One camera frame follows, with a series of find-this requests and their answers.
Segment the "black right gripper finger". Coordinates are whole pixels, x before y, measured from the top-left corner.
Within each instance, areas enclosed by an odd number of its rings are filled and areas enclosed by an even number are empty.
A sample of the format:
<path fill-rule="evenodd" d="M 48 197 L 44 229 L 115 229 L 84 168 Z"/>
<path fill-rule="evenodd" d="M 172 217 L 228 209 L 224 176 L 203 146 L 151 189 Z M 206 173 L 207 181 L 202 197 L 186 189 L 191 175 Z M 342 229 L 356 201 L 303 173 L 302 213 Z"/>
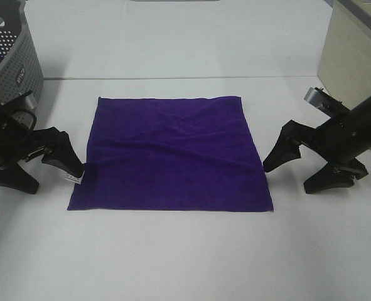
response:
<path fill-rule="evenodd" d="M 304 190 L 306 193 L 318 193 L 329 189 L 352 187 L 354 179 L 355 174 L 352 171 L 334 163 L 327 163 L 304 182 Z"/>
<path fill-rule="evenodd" d="M 265 172 L 271 172 L 289 161 L 301 158 L 300 144 L 293 141 L 296 127 L 297 123 L 293 120 L 282 126 L 272 151 L 263 161 Z"/>

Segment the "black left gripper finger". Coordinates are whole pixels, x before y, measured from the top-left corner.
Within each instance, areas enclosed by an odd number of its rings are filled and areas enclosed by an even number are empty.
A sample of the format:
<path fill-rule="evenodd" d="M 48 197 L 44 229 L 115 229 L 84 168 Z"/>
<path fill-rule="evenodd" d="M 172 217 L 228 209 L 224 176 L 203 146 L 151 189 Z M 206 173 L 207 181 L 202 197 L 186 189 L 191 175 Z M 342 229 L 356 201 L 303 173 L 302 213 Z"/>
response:
<path fill-rule="evenodd" d="M 39 182 L 16 163 L 6 169 L 0 169 L 0 187 L 36 194 Z"/>
<path fill-rule="evenodd" d="M 83 164 L 77 157 L 67 132 L 52 127 L 44 131 L 45 148 L 42 163 L 57 167 L 70 175 L 82 175 Z"/>

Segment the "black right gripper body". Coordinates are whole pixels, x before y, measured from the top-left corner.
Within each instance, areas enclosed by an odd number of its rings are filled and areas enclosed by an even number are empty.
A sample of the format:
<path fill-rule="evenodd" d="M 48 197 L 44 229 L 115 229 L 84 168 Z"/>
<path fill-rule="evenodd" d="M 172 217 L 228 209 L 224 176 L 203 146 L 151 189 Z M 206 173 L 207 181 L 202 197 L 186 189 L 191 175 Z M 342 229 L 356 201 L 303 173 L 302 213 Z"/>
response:
<path fill-rule="evenodd" d="M 327 163 L 334 163 L 355 174 L 354 180 L 368 175 L 357 156 L 371 147 L 370 134 L 360 128 L 348 113 L 332 117 L 316 128 L 297 123 L 293 141 L 319 154 Z"/>

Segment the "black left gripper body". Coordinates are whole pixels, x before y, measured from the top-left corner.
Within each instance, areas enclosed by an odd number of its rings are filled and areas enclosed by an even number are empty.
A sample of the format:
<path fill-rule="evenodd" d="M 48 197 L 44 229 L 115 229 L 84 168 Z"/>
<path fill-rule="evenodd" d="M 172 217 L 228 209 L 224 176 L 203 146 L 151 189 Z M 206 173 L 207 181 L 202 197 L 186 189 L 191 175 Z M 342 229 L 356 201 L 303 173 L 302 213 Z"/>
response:
<path fill-rule="evenodd" d="M 0 101 L 0 169 L 6 169 L 20 160 L 26 162 L 44 155 L 45 134 L 35 131 L 35 113 L 18 108 L 14 100 Z"/>

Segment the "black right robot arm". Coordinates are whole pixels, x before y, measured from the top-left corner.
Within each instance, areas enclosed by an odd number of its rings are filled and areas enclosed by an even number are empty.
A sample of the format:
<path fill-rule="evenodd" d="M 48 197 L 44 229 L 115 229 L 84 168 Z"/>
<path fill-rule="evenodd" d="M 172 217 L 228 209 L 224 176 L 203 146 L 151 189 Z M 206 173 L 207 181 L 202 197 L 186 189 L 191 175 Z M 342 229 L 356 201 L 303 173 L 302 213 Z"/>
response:
<path fill-rule="evenodd" d="M 332 100 L 326 104 L 331 118 L 316 128 L 293 120 L 282 126 L 272 151 L 263 162 L 265 172 L 299 159 L 299 147 L 319 154 L 326 165 L 304 182 L 308 194 L 351 187 L 368 174 L 357 156 L 371 148 L 371 96 L 352 110 Z"/>

